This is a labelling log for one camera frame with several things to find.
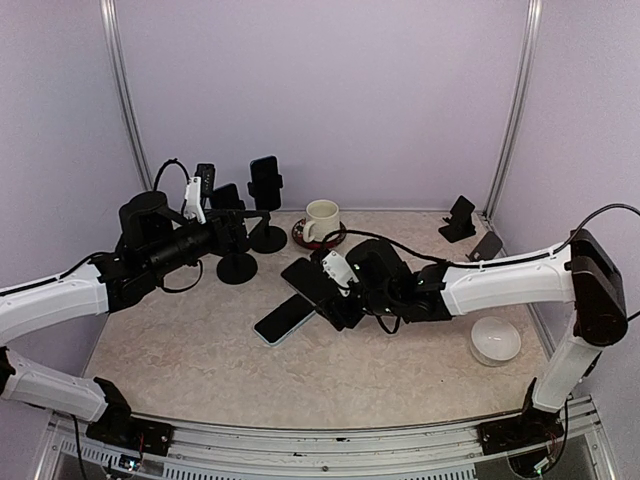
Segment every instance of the wire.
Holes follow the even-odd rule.
[[[563,250],[564,248],[566,248],[587,223],[589,223],[591,220],[596,218],[598,215],[608,210],[613,210],[614,208],[629,210],[630,212],[633,212],[640,217],[640,210],[638,210],[636,207],[633,207],[631,205],[627,205],[626,203],[610,203],[609,205],[600,207],[598,210],[589,214],[582,222],[580,222],[580,225],[578,225],[578,227],[574,230],[571,236],[567,240],[565,240],[565,242],[562,245],[560,245],[556,250],[553,251],[554,255],[560,252],[561,250]]]
[[[402,243],[393,240],[391,238],[385,237],[384,235],[379,235],[377,233],[373,233],[373,232],[366,232],[364,230],[351,230],[351,229],[340,229],[340,230],[334,230],[333,232],[329,232],[325,235],[325,237],[322,239],[322,246],[321,248],[325,248],[325,245],[327,244],[327,242],[329,242],[329,239],[331,237],[333,237],[334,235],[338,235],[338,234],[351,234],[351,235],[361,235],[363,237],[371,237],[371,238],[377,238],[378,240],[385,240],[386,242],[389,242],[391,245],[398,247],[400,250],[404,250],[405,252],[413,255],[416,258],[420,258],[422,260],[427,260],[429,262],[434,262],[434,263],[439,263],[439,264],[445,264],[445,265],[450,265],[451,262],[449,260],[446,260],[444,258],[440,258],[440,257],[434,257],[433,255],[425,255],[423,253],[419,253],[416,252],[415,250],[412,250],[411,248],[407,247],[406,245],[403,245]]]
[[[83,266],[89,260],[93,260],[94,258],[100,257],[102,255],[109,255],[109,254],[107,252],[94,252],[94,253],[92,253],[90,255],[87,255],[82,260],[80,260],[78,263],[76,263],[73,267],[71,267],[69,270],[67,270],[66,272],[61,273],[58,276],[49,277],[49,278],[46,278],[44,280],[40,280],[39,282],[29,283],[28,285],[22,285],[20,287],[12,288],[10,290],[4,290],[4,291],[0,292],[0,297],[6,297],[7,295],[13,295],[14,293],[20,293],[20,292],[24,292],[26,290],[31,290],[33,288],[38,288],[38,287],[42,287],[44,285],[49,285],[50,283],[55,283],[55,282],[57,282],[59,280],[62,280],[63,278],[67,278],[69,275],[71,275],[73,272],[78,270],[81,266]]]
[[[564,437],[562,439],[562,445],[560,447],[560,452],[554,458],[553,463],[547,468],[544,472],[544,475],[549,473],[551,470],[555,468],[558,463],[560,463],[560,458],[562,458],[562,454],[564,453],[565,448],[567,447],[567,439],[569,437],[569,400],[565,400],[564,402]]]
[[[389,328],[382,321],[382,317],[380,315],[374,315],[374,316],[376,317],[376,320],[378,320],[378,325],[380,325],[380,328],[382,328],[385,331],[385,333],[389,335],[394,335],[398,333],[398,329],[400,328],[400,317],[396,317],[396,323],[393,326],[393,330],[389,330]]]
[[[71,415],[73,419],[73,426],[76,430],[76,451],[78,452],[78,464],[80,465],[80,473],[83,480],[88,480],[87,471],[84,469],[84,462],[82,461],[82,448],[80,448],[80,429],[78,428],[78,419],[75,415]]]
[[[565,240],[558,248],[556,248],[553,251],[553,255],[558,254],[559,252],[561,252],[562,250],[564,250],[572,241],[573,239],[576,237],[576,235],[578,235],[578,233],[580,232],[580,230],[582,230],[582,228],[584,228],[584,226],[589,223],[591,220],[593,220],[595,217],[597,217],[598,215],[608,211],[608,210],[613,210],[615,208],[620,208],[623,210],[629,210],[630,212],[635,213],[636,215],[638,215],[640,217],[640,210],[637,209],[636,207],[633,207],[631,205],[628,205],[626,203],[610,203],[608,205],[605,205],[604,207],[600,207],[598,210],[590,213],[582,222],[580,222],[580,224],[578,225],[578,227],[573,231],[573,233],[569,236],[569,238],[567,240]],[[423,253],[419,253],[416,252],[415,250],[412,250],[411,248],[407,247],[406,245],[403,245],[402,243],[396,241],[396,240],[392,240],[390,238],[387,238],[383,235],[379,235],[377,233],[372,233],[372,232],[366,232],[366,231],[362,231],[362,230],[349,230],[349,229],[344,229],[344,230],[334,230],[333,232],[328,233],[324,239],[322,240],[322,248],[325,248],[326,243],[329,241],[329,239],[331,237],[333,237],[334,235],[340,234],[340,233],[349,233],[352,235],[362,235],[363,237],[371,237],[371,238],[377,238],[378,240],[386,240],[387,242],[389,242],[391,245],[394,245],[395,247],[398,247],[401,250],[404,250],[405,252],[413,255],[414,257],[420,258],[422,260],[428,260],[437,264],[442,264],[442,265],[447,265],[449,267],[454,267],[454,268],[464,268],[464,269],[480,269],[480,268],[494,268],[494,267],[506,267],[509,265],[517,265],[520,263],[526,263],[526,262],[532,262],[534,260],[542,260],[543,258],[547,258],[550,256],[549,252],[544,252],[544,253],[539,253],[537,255],[532,255],[530,257],[524,257],[524,258],[516,258],[516,259],[512,259],[512,260],[505,260],[505,261],[498,261],[498,262],[491,262],[491,263],[483,263],[483,264],[479,264],[479,263],[454,263],[451,262],[450,260],[446,260],[444,258],[439,258],[439,257],[434,257],[432,255],[425,255]],[[629,317],[629,320],[633,320],[634,318],[636,318],[636,316],[639,316],[640,312],[638,312],[637,314],[633,314],[631,317]]]
[[[142,467],[142,461],[144,460],[144,454],[142,453],[142,447],[144,447],[144,433],[140,434],[140,448],[138,449],[138,454],[140,455],[140,464],[138,466],[138,469],[140,469],[140,467]]]
[[[193,287],[195,287],[200,282],[200,280],[202,279],[202,274],[204,272],[204,266],[202,265],[202,260],[198,260],[198,267],[200,267],[200,273],[198,273],[198,278],[191,285],[189,285],[187,287],[183,287],[183,288],[169,288],[169,287],[165,287],[165,286],[162,286],[160,288],[162,289],[163,292],[171,293],[171,294],[188,292]]]
[[[177,158],[170,158],[169,160],[167,160],[162,164],[162,166],[160,167],[160,170],[158,170],[158,173],[156,174],[156,178],[153,181],[154,192],[158,191],[158,186],[160,185],[160,179],[162,178],[162,174],[170,165],[177,165],[178,167],[180,167],[180,169],[182,170],[182,173],[184,173],[184,178],[186,182],[189,183],[189,172],[187,171],[187,167],[185,167],[182,164],[182,162],[180,162],[180,160],[178,160]],[[180,207],[180,215],[184,215],[184,209],[186,206],[187,206],[187,199],[185,198],[184,200],[182,200],[182,206]]]

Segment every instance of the white mug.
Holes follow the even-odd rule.
[[[321,242],[328,233],[340,230],[340,209],[331,200],[315,200],[307,205],[307,219],[302,230],[306,243]]]

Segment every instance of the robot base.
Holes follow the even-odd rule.
[[[552,435],[556,438],[564,435],[559,412],[548,413],[533,407],[531,396],[535,382],[534,379],[529,385],[520,415],[478,425],[482,453],[493,455],[517,450],[545,443]]]

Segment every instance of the tabletop surface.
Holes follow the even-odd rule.
[[[301,213],[276,212],[290,232]],[[455,244],[439,233],[434,212],[344,212],[347,228],[387,235],[432,255],[465,261],[485,233]],[[364,240],[347,236],[346,254]],[[525,306],[488,309],[448,322],[401,324],[384,333],[372,317],[337,332],[315,316],[277,347],[253,325],[293,291],[280,272],[309,252],[291,239],[271,255],[254,253],[258,274],[230,286],[203,259],[201,282],[187,293],[156,290],[136,307],[110,316],[86,376],[113,381],[135,412],[181,420],[273,428],[375,428],[446,422],[520,408],[545,356]],[[401,252],[413,270],[425,263]],[[166,279],[178,288],[197,269]],[[518,329],[522,350],[509,364],[479,364],[469,350],[471,327],[495,315]]]

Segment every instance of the smartphone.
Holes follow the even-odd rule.
[[[306,258],[297,259],[285,268],[280,276],[314,305],[340,294],[338,286],[324,273],[322,267]]]
[[[256,323],[253,331],[267,344],[275,347],[304,325],[314,314],[313,305],[296,294]]]
[[[255,199],[256,210],[273,212],[282,206],[280,189],[282,176],[278,172],[276,157],[260,158],[249,164],[251,183],[249,194]]]

